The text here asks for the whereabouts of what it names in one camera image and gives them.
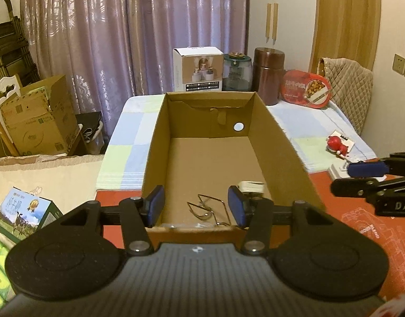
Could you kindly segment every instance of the quilted cushion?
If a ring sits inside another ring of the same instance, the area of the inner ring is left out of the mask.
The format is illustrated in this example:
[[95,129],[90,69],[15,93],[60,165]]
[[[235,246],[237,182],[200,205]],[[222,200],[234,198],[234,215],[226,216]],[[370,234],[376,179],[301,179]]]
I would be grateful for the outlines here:
[[317,73],[332,87],[332,101],[342,110],[358,134],[364,127],[373,90],[373,73],[347,58],[320,58]]

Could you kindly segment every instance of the lace curtain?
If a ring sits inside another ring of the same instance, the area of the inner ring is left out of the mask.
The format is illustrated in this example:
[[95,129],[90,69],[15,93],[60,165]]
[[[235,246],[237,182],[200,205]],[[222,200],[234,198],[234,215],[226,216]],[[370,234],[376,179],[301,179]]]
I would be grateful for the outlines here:
[[243,52],[246,0],[21,0],[42,78],[64,74],[77,113],[110,136],[126,100],[172,90],[172,49]]

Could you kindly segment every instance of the bed sheet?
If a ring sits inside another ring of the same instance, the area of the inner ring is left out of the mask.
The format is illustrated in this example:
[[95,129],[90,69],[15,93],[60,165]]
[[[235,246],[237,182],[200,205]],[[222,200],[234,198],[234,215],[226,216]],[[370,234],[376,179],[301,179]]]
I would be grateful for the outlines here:
[[[107,147],[97,178],[97,190],[141,190],[150,143],[163,98],[164,95],[144,95],[128,99]],[[285,101],[267,108],[309,173],[324,171],[332,163],[343,162],[325,151],[325,140],[334,130],[355,142],[352,157],[361,160],[376,157],[332,102],[321,110]]]

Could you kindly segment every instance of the brown canister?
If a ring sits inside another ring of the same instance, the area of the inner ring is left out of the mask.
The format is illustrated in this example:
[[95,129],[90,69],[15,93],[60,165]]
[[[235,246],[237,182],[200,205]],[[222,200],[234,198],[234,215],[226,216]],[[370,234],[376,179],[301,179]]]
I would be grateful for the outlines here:
[[279,101],[280,85],[284,76],[284,52],[271,48],[256,48],[252,91],[258,92],[267,106]]

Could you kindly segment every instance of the green lid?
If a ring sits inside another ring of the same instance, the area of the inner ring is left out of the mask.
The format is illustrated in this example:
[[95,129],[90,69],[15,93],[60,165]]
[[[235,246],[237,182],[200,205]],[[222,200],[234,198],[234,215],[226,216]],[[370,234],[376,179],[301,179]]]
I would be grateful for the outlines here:
[[224,54],[224,59],[230,62],[250,62],[250,56],[246,56],[245,54],[241,54],[239,52],[230,52],[228,54]]

